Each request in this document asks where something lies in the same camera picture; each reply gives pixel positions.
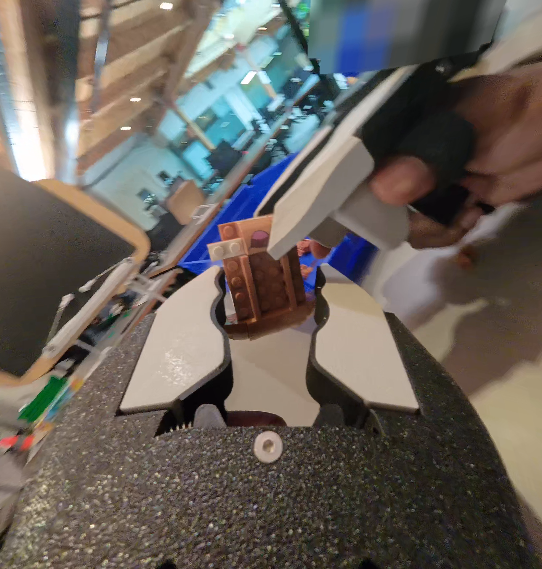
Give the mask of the colourful lego box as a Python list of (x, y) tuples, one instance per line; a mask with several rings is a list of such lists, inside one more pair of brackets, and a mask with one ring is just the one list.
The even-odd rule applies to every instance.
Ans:
[(61, 409), (71, 401), (71, 399), (77, 394), (77, 392), (82, 388), (85, 383), (84, 379), (81, 378), (71, 378), (64, 386), (58, 391), (55, 397), (51, 400), (46, 410), (39, 417), (37, 422), (37, 427), (43, 427), (47, 424), (52, 424), (55, 422), (56, 416), (59, 414)]

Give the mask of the wooden chair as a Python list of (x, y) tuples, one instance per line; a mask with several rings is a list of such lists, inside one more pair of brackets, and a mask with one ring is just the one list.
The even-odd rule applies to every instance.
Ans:
[(180, 225), (186, 226), (189, 224), (192, 214), (204, 204), (205, 199), (203, 189), (198, 187), (194, 180), (177, 177), (170, 186), (162, 207)]

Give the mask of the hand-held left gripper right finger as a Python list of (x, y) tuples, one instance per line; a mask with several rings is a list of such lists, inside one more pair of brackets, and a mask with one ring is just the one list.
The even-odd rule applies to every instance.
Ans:
[(380, 304), (330, 265), (319, 265), (316, 284), (325, 315), (311, 343), (315, 368), (369, 408), (419, 411)]

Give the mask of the brown lego assembly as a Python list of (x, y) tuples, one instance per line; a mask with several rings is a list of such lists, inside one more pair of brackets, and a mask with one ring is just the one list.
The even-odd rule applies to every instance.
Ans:
[(296, 247), (278, 260), (267, 249), (249, 249), (251, 235), (270, 236), (273, 216), (219, 225), (220, 241), (208, 245), (210, 259), (221, 262), (235, 321), (225, 324), (233, 340), (254, 340), (304, 323), (315, 300), (304, 288)]

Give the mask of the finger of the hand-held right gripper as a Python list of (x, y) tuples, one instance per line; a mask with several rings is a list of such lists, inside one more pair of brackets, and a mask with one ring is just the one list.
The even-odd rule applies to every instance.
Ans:
[(326, 126), (317, 132), (272, 185), (255, 210), (255, 218), (272, 215), (275, 206), (286, 197), (293, 198), (287, 205), (294, 205), (302, 218), (327, 217), (333, 209), (330, 187), (335, 184), (343, 162), (339, 129), (339, 126)]
[(275, 204), (267, 252), (278, 260), (296, 243), (332, 219), (369, 238), (360, 215), (368, 207), (368, 177), (374, 160), (362, 140), (331, 138)]

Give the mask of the wood framed black panel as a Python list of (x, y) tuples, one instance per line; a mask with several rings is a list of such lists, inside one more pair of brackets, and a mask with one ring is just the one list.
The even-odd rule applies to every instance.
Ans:
[(145, 231), (80, 189), (0, 168), (0, 385), (38, 380), (73, 346), (41, 355), (64, 296), (58, 330), (107, 276), (81, 286), (128, 257), (139, 271), (149, 252)]

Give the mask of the person's right hand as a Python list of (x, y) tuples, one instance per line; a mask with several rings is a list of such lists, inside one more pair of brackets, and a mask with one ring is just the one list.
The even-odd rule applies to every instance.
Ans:
[(542, 61), (460, 81), (452, 102), (476, 131), (460, 181), (469, 200), (449, 227), (410, 213), (408, 243), (415, 249), (461, 241), (484, 215), (477, 203), (498, 208), (542, 193)]

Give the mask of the green lego baseplate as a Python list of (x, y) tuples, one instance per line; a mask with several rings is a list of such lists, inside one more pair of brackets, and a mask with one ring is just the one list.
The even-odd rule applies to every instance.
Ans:
[(59, 378), (52, 375), (40, 393), (20, 410), (18, 420), (26, 423), (36, 423), (54, 399), (62, 392), (67, 382), (67, 377)]

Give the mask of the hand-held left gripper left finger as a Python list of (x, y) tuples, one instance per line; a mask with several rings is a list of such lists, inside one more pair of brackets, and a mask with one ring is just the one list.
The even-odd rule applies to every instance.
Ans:
[(167, 410), (225, 371), (230, 342), (218, 318), (224, 297), (225, 274), (213, 266), (161, 305), (121, 399), (122, 414)]

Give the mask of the blue plastic bin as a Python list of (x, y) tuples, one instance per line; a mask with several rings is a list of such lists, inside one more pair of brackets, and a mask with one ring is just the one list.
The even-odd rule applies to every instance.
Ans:
[[(219, 225), (252, 218), (267, 192), (296, 156), (297, 153), (290, 154), (277, 164), (268, 167), (253, 177), (249, 183), (241, 186), (222, 206), (208, 228), (178, 263), (178, 267), (183, 270), (187, 279), (193, 279), (212, 266), (208, 245), (220, 241)], [(377, 248), (365, 239), (354, 234), (347, 234), (326, 258), (318, 260), (315, 270), (309, 279), (304, 281), (304, 288), (307, 292), (314, 290), (317, 267), (323, 263), (329, 264), (351, 281), (361, 284), (368, 274), (377, 253)]]

